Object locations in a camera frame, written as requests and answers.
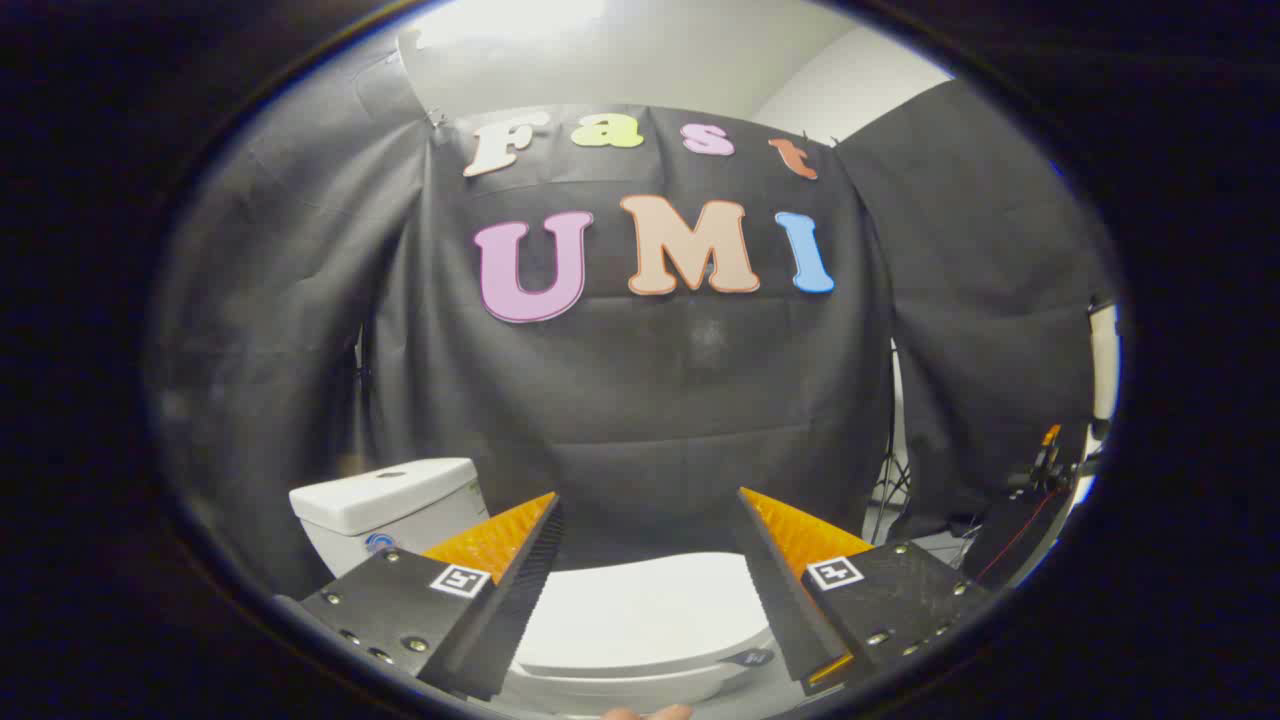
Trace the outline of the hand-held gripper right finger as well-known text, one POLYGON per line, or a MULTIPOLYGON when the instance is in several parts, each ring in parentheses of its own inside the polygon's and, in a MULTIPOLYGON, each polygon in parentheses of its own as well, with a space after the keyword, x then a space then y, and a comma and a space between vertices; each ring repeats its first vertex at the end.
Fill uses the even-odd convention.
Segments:
POLYGON ((992 601, 913 542, 873 546, 746 487, 733 501, 733 542, 806 694, 901 671, 992 601))

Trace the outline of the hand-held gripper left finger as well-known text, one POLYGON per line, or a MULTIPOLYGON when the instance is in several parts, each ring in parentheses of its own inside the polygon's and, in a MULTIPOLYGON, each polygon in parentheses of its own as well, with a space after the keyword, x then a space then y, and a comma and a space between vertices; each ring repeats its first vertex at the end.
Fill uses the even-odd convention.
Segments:
POLYGON ((490 700, 506 682, 563 536, 561 497, 545 493, 424 553, 379 550, 300 609, 402 675, 490 700))

